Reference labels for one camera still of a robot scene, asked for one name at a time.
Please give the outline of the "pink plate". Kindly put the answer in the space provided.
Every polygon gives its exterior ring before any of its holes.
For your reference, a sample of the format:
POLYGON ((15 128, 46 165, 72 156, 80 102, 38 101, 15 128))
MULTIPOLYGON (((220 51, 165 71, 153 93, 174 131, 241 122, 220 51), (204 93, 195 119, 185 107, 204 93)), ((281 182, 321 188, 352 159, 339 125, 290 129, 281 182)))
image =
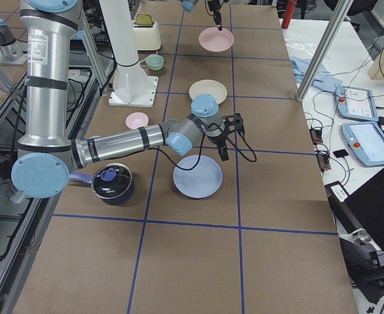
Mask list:
POLYGON ((225 27, 221 30, 218 27, 208 27, 199 34, 198 40, 207 51, 223 52, 232 47, 234 36, 225 27))

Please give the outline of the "blue plate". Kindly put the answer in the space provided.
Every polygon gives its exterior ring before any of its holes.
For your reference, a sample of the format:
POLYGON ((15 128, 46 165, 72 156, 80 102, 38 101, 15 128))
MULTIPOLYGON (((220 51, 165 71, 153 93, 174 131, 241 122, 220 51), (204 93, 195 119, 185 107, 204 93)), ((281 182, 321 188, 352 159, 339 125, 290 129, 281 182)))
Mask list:
POLYGON ((214 159, 201 155, 197 166, 190 171, 175 168, 173 182, 179 192, 190 198, 206 198, 221 186, 223 174, 214 159))

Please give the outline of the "cream plate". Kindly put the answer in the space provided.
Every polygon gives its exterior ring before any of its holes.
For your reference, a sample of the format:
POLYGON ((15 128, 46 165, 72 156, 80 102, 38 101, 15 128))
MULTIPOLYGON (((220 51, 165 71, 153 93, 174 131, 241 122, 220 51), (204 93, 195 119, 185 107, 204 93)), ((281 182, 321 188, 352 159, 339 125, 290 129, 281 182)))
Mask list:
POLYGON ((188 93, 191 99, 194 99, 200 94, 209 94, 215 98, 218 104, 221 104, 228 95, 225 85, 217 80, 211 79, 196 81, 189 87, 188 93))

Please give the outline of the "cream toaster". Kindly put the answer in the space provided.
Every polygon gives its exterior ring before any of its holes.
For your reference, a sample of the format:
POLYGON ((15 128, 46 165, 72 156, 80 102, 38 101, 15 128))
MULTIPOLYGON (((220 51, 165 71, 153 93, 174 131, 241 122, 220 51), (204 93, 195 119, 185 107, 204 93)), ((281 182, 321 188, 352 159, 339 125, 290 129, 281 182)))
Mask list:
POLYGON ((159 24, 153 19, 152 21, 152 27, 139 27, 136 25, 135 20, 132 21, 133 34, 139 51, 154 51, 161 48, 162 40, 159 24))

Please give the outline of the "red fire extinguisher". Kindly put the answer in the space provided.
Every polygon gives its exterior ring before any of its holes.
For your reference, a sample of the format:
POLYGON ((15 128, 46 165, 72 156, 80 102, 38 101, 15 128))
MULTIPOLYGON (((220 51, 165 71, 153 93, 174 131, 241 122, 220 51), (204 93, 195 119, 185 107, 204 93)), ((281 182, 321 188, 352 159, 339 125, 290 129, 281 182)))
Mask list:
POLYGON ((285 14, 283 16, 283 21, 281 23, 282 29, 288 29, 290 21, 292 20, 292 16, 294 14, 294 9, 296 7, 296 4, 297 4, 296 0, 288 0, 287 1, 285 14))

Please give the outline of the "green bowl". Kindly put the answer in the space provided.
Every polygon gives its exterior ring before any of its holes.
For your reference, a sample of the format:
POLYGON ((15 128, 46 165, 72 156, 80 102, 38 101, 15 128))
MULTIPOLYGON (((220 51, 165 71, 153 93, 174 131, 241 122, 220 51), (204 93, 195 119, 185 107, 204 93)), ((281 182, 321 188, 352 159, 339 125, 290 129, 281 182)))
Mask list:
POLYGON ((159 71, 164 66, 164 57, 158 54, 149 55, 145 63, 151 71, 159 71))

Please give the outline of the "toast slice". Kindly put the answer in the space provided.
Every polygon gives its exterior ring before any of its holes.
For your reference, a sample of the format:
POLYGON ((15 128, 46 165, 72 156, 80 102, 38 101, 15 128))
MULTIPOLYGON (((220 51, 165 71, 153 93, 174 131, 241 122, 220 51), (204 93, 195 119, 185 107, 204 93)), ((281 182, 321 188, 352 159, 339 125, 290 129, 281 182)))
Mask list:
POLYGON ((136 16, 135 23, 139 27, 152 27, 153 26, 152 16, 147 13, 139 13, 136 16))

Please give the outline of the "clear plastic bag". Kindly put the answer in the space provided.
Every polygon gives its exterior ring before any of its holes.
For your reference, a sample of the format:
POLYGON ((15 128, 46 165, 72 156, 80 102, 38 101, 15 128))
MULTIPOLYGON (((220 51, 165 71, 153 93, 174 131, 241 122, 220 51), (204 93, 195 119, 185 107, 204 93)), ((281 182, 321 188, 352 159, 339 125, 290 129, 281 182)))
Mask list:
POLYGON ((317 43, 300 42, 291 39, 285 39, 285 45, 289 58, 299 58, 311 60, 318 47, 317 43))

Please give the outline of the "pink bowl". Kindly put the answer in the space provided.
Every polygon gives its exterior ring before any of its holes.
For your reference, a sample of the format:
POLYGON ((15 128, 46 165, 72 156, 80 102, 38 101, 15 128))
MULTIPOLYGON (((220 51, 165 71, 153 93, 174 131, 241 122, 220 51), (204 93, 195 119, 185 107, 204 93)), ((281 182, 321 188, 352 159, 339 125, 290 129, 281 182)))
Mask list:
POLYGON ((148 122, 148 116, 141 112, 131 113, 125 119, 126 126, 131 130, 148 126, 148 122))

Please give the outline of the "dark blue lidded pot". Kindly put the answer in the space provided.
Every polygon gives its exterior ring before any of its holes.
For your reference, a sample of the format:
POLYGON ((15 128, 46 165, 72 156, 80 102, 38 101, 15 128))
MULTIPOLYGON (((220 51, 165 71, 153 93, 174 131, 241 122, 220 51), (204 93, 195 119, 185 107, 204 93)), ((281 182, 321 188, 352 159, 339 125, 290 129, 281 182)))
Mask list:
POLYGON ((69 178, 89 184, 93 193, 108 205, 122 205, 135 190, 131 170, 119 163, 103 166, 93 175, 72 172, 69 178))

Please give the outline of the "upper teach pendant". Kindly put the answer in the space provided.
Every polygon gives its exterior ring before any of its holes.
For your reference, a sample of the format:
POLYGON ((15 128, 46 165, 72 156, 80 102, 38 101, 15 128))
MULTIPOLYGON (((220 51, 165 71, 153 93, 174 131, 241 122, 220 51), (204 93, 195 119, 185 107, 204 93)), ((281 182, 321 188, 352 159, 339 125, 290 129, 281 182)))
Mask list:
POLYGON ((377 109, 372 91, 339 85, 335 100, 340 117, 357 121, 378 122, 377 109))

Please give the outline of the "lower teach pendant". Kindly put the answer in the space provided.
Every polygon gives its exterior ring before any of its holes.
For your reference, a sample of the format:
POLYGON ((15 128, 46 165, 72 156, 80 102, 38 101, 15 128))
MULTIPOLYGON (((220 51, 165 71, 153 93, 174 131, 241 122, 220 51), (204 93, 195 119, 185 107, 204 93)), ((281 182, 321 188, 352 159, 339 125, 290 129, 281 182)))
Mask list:
POLYGON ((375 122, 344 123, 340 130, 363 166, 384 166, 384 133, 375 122))

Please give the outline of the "black laptop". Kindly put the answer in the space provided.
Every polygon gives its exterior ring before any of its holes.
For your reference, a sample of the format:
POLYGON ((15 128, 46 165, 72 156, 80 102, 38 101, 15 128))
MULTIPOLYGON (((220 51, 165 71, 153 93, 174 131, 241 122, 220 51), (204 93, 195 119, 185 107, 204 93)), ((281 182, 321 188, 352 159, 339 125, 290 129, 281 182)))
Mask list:
POLYGON ((348 232, 365 229, 384 251, 384 168, 348 195, 339 182, 326 185, 331 210, 348 232))

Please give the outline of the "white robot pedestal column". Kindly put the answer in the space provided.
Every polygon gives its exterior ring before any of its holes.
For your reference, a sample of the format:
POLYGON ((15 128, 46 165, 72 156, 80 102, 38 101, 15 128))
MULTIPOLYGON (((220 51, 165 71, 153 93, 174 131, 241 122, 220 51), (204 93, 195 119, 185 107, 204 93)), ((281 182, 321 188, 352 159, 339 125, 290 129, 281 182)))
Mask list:
POLYGON ((102 0, 99 4, 116 63, 109 104, 152 107, 158 77, 148 76, 140 66, 128 2, 102 0))

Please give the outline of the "aluminium frame post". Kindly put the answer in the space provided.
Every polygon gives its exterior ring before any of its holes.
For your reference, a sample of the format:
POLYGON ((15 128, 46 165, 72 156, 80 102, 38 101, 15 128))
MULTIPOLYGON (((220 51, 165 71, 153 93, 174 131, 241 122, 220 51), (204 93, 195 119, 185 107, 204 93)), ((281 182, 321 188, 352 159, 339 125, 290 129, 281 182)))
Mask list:
POLYGON ((330 48, 340 26, 350 9, 350 6, 353 4, 353 0, 339 0, 332 17, 330 18, 325 31, 319 41, 319 45, 315 51, 313 58, 307 68, 307 71, 304 75, 300 87, 296 93, 296 101, 302 102, 310 89, 314 78, 330 48))

